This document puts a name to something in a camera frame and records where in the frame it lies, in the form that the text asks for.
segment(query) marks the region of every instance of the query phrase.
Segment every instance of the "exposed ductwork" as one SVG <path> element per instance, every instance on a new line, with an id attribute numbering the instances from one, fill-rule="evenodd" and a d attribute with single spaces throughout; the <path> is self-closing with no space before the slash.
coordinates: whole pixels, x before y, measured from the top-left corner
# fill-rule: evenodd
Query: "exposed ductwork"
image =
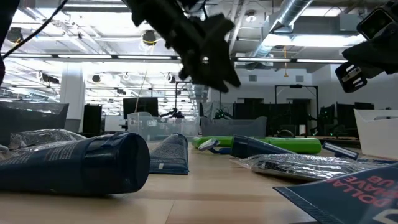
<path id="1" fill-rule="evenodd" d="M 292 26 L 313 0 L 285 0 L 280 6 L 277 21 L 282 26 Z"/>
<path id="2" fill-rule="evenodd" d="M 284 0 L 280 6 L 280 10 L 271 15 L 272 18 L 267 18 L 264 25 L 267 29 L 262 31 L 262 42 L 257 49 L 251 54 L 251 57 L 266 57 L 273 46 L 264 44 L 268 33 L 270 31 L 291 32 L 293 30 L 293 23 L 300 17 L 303 11 L 311 4 L 313 0 Z M 246 69 L 253 70 L 256 67 L 263 67 L 264 64 L 248 63 Z"/>

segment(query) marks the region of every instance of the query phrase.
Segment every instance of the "robotic arm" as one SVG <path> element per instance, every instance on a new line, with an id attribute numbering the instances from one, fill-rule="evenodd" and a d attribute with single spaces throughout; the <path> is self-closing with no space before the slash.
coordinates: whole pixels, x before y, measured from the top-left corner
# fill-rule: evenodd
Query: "robotic arm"
<path id="1" fill-rule="evenodd" d="M 398 2 L 389 1 L 373 10 L 357 26 L 367 41 L 343 51 L 348 61 L 336 69 L 346 93 L 367 84 L 367 79 L 382 72 L 398 72 Z"/>
<path id="2" fill-rule="evenodd" d="M 183 8 L 192 8 L 197 0 L 123 0 L 132 12 L 132 21 L 139 26 L 147 21 L 180 56 L 183 68 L 179 77 L 191 76 L 194 83 L 204 84 L 221 92 L 228 92 L 224 81 L 240 86 L 239 78 L 229 59 L 224 36 L 234 27 L 224 15 L 210 16 L 201 21 L 187 18 Z M 0 8 L 0 46 L 11 25 L 19 0 L 5 0 Z M 5 68 L 0 61 L 0 84 Z"/>

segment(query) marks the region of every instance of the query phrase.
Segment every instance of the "white wall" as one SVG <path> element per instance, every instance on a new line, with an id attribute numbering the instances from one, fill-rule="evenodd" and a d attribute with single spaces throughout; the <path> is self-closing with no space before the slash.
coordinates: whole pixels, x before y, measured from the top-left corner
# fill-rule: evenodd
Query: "white wall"
<path id="1" fill-rule="evenodd" d="M 338 65 L 325 65 L 312 74 L 314 85 L 319 86 L 319 105 L 333 103 L 354 104 L 355 102 L 374 103 L 376 109 L 391 107 L 398 109 L 398 74 L 382 73 L 354 93 L 345 93 L 335 75 Z"/>
<path id="2" fill-rule="evenodd" d="M 289 77 L 284 77 L 285 70 L 253 70 L 247 71 L 237 69 L 239 79 L 241 80 L 241 87 L 234 88 L 228 86 L 229 92 L 221 94 L 221 102 L 235 103 L 238 98 L 263 98 L 264 103 L 275 102 L 275 85 L 291 85 L 296 83 L 296 75 L 303 75 L 304 82 L 302 85 L 311 85 L 312 76 L 304 69 L 290 69 L 287 71 Z M 249 75 L 257 75 L 257 82 L 249 82 Z M 286 103 L 287 99 L 302 98 L 313 99 L 315 98 L 306 88 L 291 89 L 291 88 L 278 88 L 278 103 Z M 219 92 L 217 90 L 209 90 L 209 101 L 218 101 Z"/>

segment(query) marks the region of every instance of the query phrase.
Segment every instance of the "dark blue tube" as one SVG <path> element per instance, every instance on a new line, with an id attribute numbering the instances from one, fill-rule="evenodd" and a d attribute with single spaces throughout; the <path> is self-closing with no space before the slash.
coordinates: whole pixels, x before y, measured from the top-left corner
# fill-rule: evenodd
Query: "dark blue tube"
<path id="1" fill-rule="evenodd" d="M 67 195 L 136 192 L 149 175 L 149 150 L 138 134 L 68 142 L 0 161 L 0 190 Z"/>
<path id="2" fill-rule="evenodd" d="M 294 152 L 246 136 L 234 135 L 232 139 L 231 156 L 233 157 L 244 159 L 258 154 L 283 153 L 293 154 Z"/>
<path id="3" fill-rule="evenodd" d="M 172 134 L 150 152 L 151 174 L 183 174 L 188 169 L 188 140 L 182 134 Z"/>

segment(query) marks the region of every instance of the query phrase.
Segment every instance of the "wooden table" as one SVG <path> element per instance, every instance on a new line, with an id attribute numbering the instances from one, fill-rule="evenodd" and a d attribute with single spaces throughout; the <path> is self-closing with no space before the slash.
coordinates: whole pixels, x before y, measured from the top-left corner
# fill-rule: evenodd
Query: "wooden table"
<path id="1" fill-rule="evenodd" d="M 1 193 L 0 224 L 314 222 L 272 189 L 294 182 L 255 174 L 230 159 L 190 149 L 188 175 L 151 174 L 133 194 L 81 198 Z"/>

